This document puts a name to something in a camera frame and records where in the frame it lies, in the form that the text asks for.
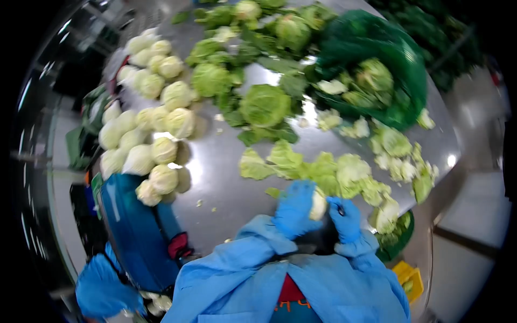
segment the cabbage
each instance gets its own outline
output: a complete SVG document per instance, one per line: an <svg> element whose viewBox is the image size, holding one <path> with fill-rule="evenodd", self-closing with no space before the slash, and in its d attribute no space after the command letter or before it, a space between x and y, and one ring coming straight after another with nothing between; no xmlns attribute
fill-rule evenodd
<svg viewBox="0 0 517 323"><path fill-rule="evenodd" d="M136 126L144 131L154 130L153 127L153 113L155 108L148 107L146 109L141 110L136 115Z"/></svg>
<svg viewBox="0 0 517 323"><path fill-rule="evenodd" d="M156 192L149 180L144 180L135 190L136 197L147 206L155 206L161 201L161 195Z"/></svg>
<svg viewBox="0 0 517 323"><path fill-rule="evenodd" d="M146 69L137 71L133 76L133 89L137 92L140 92L140 86L142 84L142 81L151 74L151 71Z"/></svg>
<svg viewBox="0 0 517 323"><path fill-rule="evenodd" d="M167 137L160 137L151 145L151 155L157 164L169 164L176 160L178 145Z"/></svg>
<svg viewBox="0 0 517 323"><path fill-rule="evenodd" d="M165 59L163 55L155 55L151 57L149 62L147 63L147 68L151 70L153 73L158 73L158 68L160 67L161 62Z"/></svg>
<svg viewBox="0 0 517 323"><path fill-rule="evenodd" d="M293 52L300 52L309 43L311 29L303 18L293 14L282 17L275 30L278 37L278 47L289 48Z"/></svg>
<svg viewBox="0 0 517 323"><path fill-rule="evenodd" d="M156 55L169 55L172 50L171 42L168 40L158 40L151 45L151 53Z"/></svg>
<svg viewBox="0 0 517 323"><path fill-rule="evenodd" d="M189 86L183 81L177 81L163 89L160 101L167 110L172 111L179 107L188 107L192 96Z"/></svg>
<svg viewBox="0 0 517 323"><path fill-rule="evenodd" d="M147 47L149 47L149 41L145 36L133 37L126 44L126 50L130 55L136 55Z"/></svg>
<svg viewBox="0 0 517 323"><path fill-rule="evenodd" d="M126 132L136 128L136 112L133 110L122 112L117 118L117 123L120 129L120 136L122 137Z"/></svg>
<svg viewBox="0 0 517 323"><path fill-rule="evenodd" d="M183 71L183 62L177 56L169 56L161 61L158 73L166 79L175 78Z"/></svg>
<svg viewBox="0 0 517 323"><path fill-rule="evenodd" d="M155 166L149 175L149 182L159 194L169 194L178 186L178 171L167 165Z"/></svg>
<svg viewBox="0 0 517 323"><path fill-rule="evenodd" d="M113 119L102 127L99 131L99 145L104 150L115 149L118 146L118 141L124 134L119 126L119 119Z"/></svg>
<svg viewBox="0 0 517 323"><path fill-rule="evenodd" d="M131 148L144 143L145 134L140 129L133 129L126 132L118 143L118 149L130 151Z"/></svg>
<svg viewBox="0 0 517 323"><path fill-rule="evenodd" d="M194 68L192 87L203 97L228 92L232 84L230 72L214 64L199 64Z"/></svg>
<svg viewBox="0 0 517 323"><path fill-rule="evenodd" d="M156 107L153 111L152 122L153 128L158 132L167 131L166 120L169 115L169 111L165 108L165 105Z"/></svg>
<svg viewBox="0 0 517 323"><path fill-rule="evenodd" d="M102 114L102 124L105 125L108 121L118 118L121 113L120 103L118 100L114 100Z"/></svg>
<svg viewBox="0 0 517 323"><path fill-rule="evenodd" d="M138 145L131 148L122 167L122 174L144 176L149 174L155 163L151 157L150 145Z"/></svg>
<svg viewBox="0 0 517 323"><path fill-rule="evenodd" d="M167 131L175 138L187 138L194 130L195 115L192 111L179 107L168 114L165 124Z"/></svg>
<svg viewBox="0 0 517 323"><path fill-rule="evenodd" d="M142 80L140 84L140 93L144 98L155 99L165 85L165 80L158 74L151 74Z"/></svg>
<svg viewBox="0 0 517 323"><path fill-rule="evenodd" d="M280 87L268 84L252 85L239 108L244 120L259 128L279 124L290 110L291 97Z"/></svg>
<svg viewBox="0 0 517 323"><path fill-rule="evenodd" d="M128 62L130 64L136 65L141 68L145 68L147 66L147 63L149 63L149 60L152 57L151 50L148 48L142 49L135 55L129 56Z"/></svg>
<svg viewBox="0 0 517 323"><path fill-rule="evenodd" d="M111 174L120 173L127 153L121 149L110 149L100 156L100 172L102 179L107 180Z"/></svg>
<svg viewBox="0 0 517 323"><path fill-rule="evenodd" d="M309 219L319 221L322 219L325 211L327 210L327 201L326 196L323 191L316 187L314 193L312 194L312 208L311 213L309 215Z"/></svg>
<svg viewBox="0 0 517 323"><path fill-rule="evenodd" d="M117 74L117 83L122 83L125 79L132 77L138 68L131 65L124 65L120 68Z"/></svg>
<svg viewBox="0 0 517 323"><path fill-rule="evenodd" d="M395 229L399 212L399 203L384 194L384 201L373 210L368 221L380 234L389 234Z"/></svg>

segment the hand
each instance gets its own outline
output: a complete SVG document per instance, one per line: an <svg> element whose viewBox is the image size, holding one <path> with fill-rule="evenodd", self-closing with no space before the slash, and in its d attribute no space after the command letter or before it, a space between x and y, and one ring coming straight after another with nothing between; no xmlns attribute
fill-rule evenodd
<svg viewBox="0 0 517 323"><path fill-rule="evenodd" d="M336 226L341 243L354 242L361 235L359 222L361 221L361 212L349 199L339 197L327 197L329 204L329 214ZM339 213L339 207L343 210L344 215Z"/></svg>
<svg viewBox="0 0 517 323"><path fill-rule="evenodd" d="M286 196L280 197L275 217L271 221L287 239L293 240L323 226L321 221L309 219L315 187L312 181L295 180L285 190Z"/></svg>

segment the pile of cabbage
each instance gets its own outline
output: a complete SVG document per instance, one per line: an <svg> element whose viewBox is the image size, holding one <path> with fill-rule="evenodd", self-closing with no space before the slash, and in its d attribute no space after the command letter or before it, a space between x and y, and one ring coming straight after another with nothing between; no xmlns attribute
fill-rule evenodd
<svg viewBox="0 0 517 323"><path fill-rule="evenodd" d="M104 180L112 174L148 176L136 189L137 198L145 205L157 205L178 185L174 163L177 140L191 135L195 115L178 107L169 111L164 105L136 113L122 112L115 100L103 114L104 126L99 132L99 144L105 150L100 159ZM152 144L145 144L151 132L162 134Z"/></svg>

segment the green mesh bag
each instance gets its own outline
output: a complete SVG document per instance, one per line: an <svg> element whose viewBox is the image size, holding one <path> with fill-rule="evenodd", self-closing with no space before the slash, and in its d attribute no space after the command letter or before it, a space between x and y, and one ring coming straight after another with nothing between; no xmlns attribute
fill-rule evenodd
<svg viewBox="0 0 517 323"><path fill-rule="evenodd" d="M318 102L343 116L370 116L404 131L412 126L427 98L427 76L420 47L403 30L363 10L351 10L330 22L320 38L315 75L332 80L344 69L377 57L393 76L391 105L369 109L351 105L339 95L315 91Z"/></svg>

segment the metal table surface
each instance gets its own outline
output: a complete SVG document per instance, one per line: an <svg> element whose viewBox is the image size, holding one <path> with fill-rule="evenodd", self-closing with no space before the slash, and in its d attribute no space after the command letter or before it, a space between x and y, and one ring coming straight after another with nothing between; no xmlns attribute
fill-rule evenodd
<svg viewBox="0 0 517 323"><path fill-rule="evenodd" d="M381 15L362 0L323 0L325 5L342 13L351 9L363 9L367 12ZM291 1L292 6L312 3L312 0ZM170 17L160 25L158 33L163 39L172 43L175 55L183 60L189 55L193 45L203 38L203 27L194 23L193 17L187 22L171 25L170 18L179 11L191 10L192 4L185 2L170 12ZM276 85L279 75L264 69L258 64L251 64L246 68L246 82L242 89L246 90L252 84L269 83ZM148 106L157 106L150 100L126 100L131 109L141 110ZM436 164L440 170L437 182L443 178L454 166L460 157L457 137L454 133L445 104L428 76L427 108L431 118L436 122L433 130L424 130L418 125L405 132L411 143L422 145L422 156L431 164ZM264 193L268 187L284 189L289 181L270 176L261 181L245 179L239 175L238 162L244 144L237 139L238 128L231 128L226 122L215 121L214 116L219 113L211 99L205 99L192 107L196 111L199 123L196 125L199 133L188 144L189 158L184 168L190 175L189 189L177 194L172 204L176 221L189 234L190 244L196 252L207 255L212 249L227 238L233 238L237 231L251 220L256 214L273 215L277 201ZM314 104L306 102L304 117L309 121L307 128L297 126L297 120L292 119L291 125L300 136L300 140L293 146L295 152L304 155L304 160L312 162L321 151L327 151L339 157L344 153L356 153L372 167L373 177L391 186L391 196L399 202L401 214L412 208L416 201L410 192L411 184L402 184L391 181L388 171L382 171L373 162L374 155L368 146L367 139L354 140L343 138L337 130L322 132L316 127L316 112ZM223 132L216 135L217 129ZM259 155L265 158L273 143L262 141L253 145ZM196 207L198 200L202 206ZM361 210L363 228L371 229L367 218L373 210L360 195L353 202Z"/></svg>

